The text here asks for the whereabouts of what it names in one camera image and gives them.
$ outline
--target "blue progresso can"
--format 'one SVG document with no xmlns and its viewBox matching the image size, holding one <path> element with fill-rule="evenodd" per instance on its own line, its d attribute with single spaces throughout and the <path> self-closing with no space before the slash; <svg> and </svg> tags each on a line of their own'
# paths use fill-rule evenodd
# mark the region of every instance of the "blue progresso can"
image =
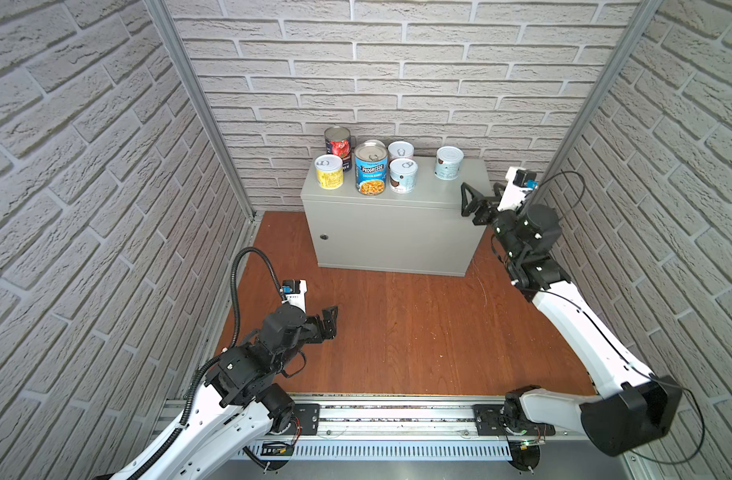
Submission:
<svg viewBox="0 0 732 480">
<path fill-rule="evenodd" d="M 387 182 L 387 149 L 366 143 L 355 147 L 355 187 L 363 195 L 379 195 Z"/>
</svg>

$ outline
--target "can label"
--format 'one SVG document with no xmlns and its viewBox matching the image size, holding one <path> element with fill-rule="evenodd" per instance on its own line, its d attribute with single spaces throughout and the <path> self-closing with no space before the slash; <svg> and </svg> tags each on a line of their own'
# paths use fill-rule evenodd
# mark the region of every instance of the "can label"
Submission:
<svg viewBox="0 0 732 480">
<path fill-rule="evenodd" d="M 350 171 L 352 168 L 352 137 L 347 137 L 342 141 L 331 141 L 326 139 L 326 153 L 336 155 L 342 159 L 342 170 Z"/>
<path fill-rule="evenodd" d="M 450 164 L 437 158 L 435 160 L 435 176 L 441 180 L 454 180 L 459 177 L 459 168 L 462 167 L 462 162 Z"/>
<path fill-rule="evenodd" d="M 321 185 L 322 188 L 333 190 L 334 188 L 341 187 L 344 183 L 344 174 L 342 173 L 342 168 L 333 172 L 322 172 L 320 170 L 315 171 L 317 173 L 318 183 Z"/>
<path fill-rule="evenodd" d="M 363 195 L 379 195 L 387 181 L 387 157 L 365 161 L 355 157 L 355 187 Z"/>
<path fill-rule="evenodd" d="M 417 172 L 412 174 L 399 174 L 393 170 L 394 168 L 396 167 L 393 166 L 393 168 L 390 168 L 390 188 L 399 194 L 409 193 L 413 190 L 414 185 L 417 184 Z"/>
</svg>

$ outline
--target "yellow can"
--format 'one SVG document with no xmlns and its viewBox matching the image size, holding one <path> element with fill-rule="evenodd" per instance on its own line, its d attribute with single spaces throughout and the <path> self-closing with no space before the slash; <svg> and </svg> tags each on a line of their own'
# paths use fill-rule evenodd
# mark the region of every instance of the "yellow can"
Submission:
<svg viewBox="0 0 732 480">
<path fill-rule="evenodd" d="M 315 173 L 318 184 L 326 190 L 339 188 L 344 183 L 342 158 L 339 155 L 321 155 L 315 159 Z"/>
</svg>

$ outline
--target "brick wall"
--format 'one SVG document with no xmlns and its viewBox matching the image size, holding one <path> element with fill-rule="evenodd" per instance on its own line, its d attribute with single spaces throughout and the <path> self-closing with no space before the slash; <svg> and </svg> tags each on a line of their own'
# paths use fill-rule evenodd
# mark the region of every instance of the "brick wall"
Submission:
<svg viewBox="0 0 732 480">
<path fill-rule="evenodd" d="M 259 210 L 300 210 L 323 131 L 542 171 L 637 2 L 168 0 Z"/>
<path fill-rule="evenodd" d="M 666 0 L 565 164 L 587 181 L 556 256 L 658 373 L 694 390 L 708 434 L 668 477 L 732 478 L 732 2 Z M 576 176 L 549 202 L 566 211 Z M 688 404 L 661 460 L 698 440 Z"/>
<path fill-rule="evenodd" d="M 0 0 L 0 479 L 114 472 L 244 221 L 143 2 Z"/>
</svg>

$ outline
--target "cabinet door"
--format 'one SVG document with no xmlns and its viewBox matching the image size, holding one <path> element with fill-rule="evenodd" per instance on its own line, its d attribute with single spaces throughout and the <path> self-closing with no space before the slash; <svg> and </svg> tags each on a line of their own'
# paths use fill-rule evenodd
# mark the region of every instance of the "cabinet door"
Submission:
<svg viewBox="0 0 732 480">
<path fill-rule="evenodd" d="M 459 210 L 303 203 L 319 266 L 463 276 L 485 230 Z"/>
</svg>

